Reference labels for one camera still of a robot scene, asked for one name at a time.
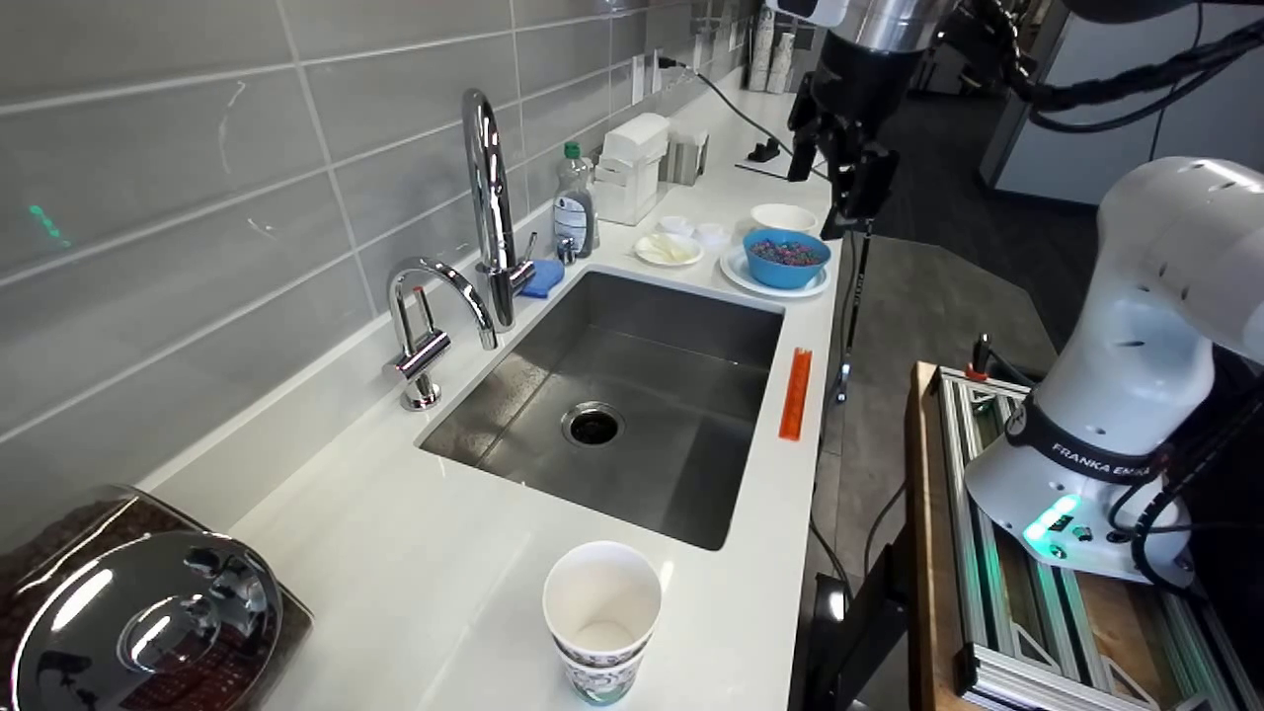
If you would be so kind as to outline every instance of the blue bowl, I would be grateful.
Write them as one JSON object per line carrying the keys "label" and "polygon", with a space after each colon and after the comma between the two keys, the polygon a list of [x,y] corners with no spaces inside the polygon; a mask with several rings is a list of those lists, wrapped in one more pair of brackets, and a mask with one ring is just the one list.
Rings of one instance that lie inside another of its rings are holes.
{"label": "blue bowl", "polygon": [[743,249],[751,280],[782,292],[806,288],[830,261],[826,241],[798,229],[751,229]]}

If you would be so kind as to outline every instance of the kitchen faucet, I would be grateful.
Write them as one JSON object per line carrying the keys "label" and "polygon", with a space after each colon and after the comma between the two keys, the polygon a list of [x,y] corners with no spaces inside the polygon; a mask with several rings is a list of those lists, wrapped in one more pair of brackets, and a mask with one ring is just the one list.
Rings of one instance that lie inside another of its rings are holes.
{"label": "kitchen faucet", "polygon": [[[466,308],[478,324],[482,348],[486,352],[498,348],[498,324],[490,320],[482,296],[474,292],[474,284],[458,269],[450,269],[442,261],[427,261],[427,257],[419,257],[415,265],[403,265],[391,277],[391,316],[395,316],[395,336],[399,336],[395,371],[407,383],[403,407],[423,407],[423,403],[435,407],[442,395],[438,383],[427,375],[427,367],[450,348],[450,336],[435,324],[435,312],[431,312],[431,300],[423,288],[427,273],[438,273],[466,300]],[[423,304],[423,316],[427,316],[423,336],[415,336],[411,316],[407,316],[411,296]]]}
{"label": "kitchen faucet", "polygon": [[514,257],[510,178],[498,115],[482,91],[466,91],[466,162],[474,194],[478,253],[490,277],[502,328],[514,324],[514,292],[533,273]]}

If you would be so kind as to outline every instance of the drain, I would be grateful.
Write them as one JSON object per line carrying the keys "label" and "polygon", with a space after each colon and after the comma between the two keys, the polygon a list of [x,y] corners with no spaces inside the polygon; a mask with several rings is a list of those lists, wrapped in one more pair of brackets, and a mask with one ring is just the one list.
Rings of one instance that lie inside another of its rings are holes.
{"label": "drain", "polygon": [[561,415],[561,431],[573,438],[573,442],[585,442],[585,446],[604,446],[620,435],[620,419],[608,415],[600,403],[577,403]]}

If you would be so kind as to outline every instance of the stainless steel sink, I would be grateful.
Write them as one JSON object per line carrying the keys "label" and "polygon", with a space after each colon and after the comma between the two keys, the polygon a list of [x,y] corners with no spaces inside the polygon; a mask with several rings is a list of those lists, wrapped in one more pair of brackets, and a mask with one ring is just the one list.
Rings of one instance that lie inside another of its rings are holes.
{"label": "stainless steel sink", "polygon": [[589,273],[423,450],[723,549],[778,332],[774,312]]}

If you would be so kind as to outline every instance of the white countertop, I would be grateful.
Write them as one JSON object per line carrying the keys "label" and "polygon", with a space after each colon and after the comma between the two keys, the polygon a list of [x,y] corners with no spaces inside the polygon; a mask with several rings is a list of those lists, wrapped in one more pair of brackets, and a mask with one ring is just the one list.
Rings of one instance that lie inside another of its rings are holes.
{"label": "white countertop", "polygon": [[[786,119],[786,99],[747,99],[747,107],[770,126]],[[711,174],[672,190],[660,213],[735,225],[754,201],[826,209],[822,182],[786,186],[731,170],[751,146],[754,130],[727,122],[711,142]],[[537,593],[545,569],[593,537],[648,553],[668,589],[656,640],[620,707],[786,707],[833,288],[818,300],[770,304],[727,284],[715,253],[664,273],[640,265],[632,241],[636,229],[600,225],[600,253],[569,269],[549,304],[585,269],[600,269],[786,308],[727,545],[707,553],[415,446],[549,308],[517,300],[517,324],[498,352],[478,352],[478,336],[454,332],[454,348],[435,367],[446,387],[438,411],[371,407],[229,529],[257,545],[312,608],[312,632],[265,707],[585,707],[553,660]],[[810,407],[802,442],[782,442],[794,348],[814,352]]]}

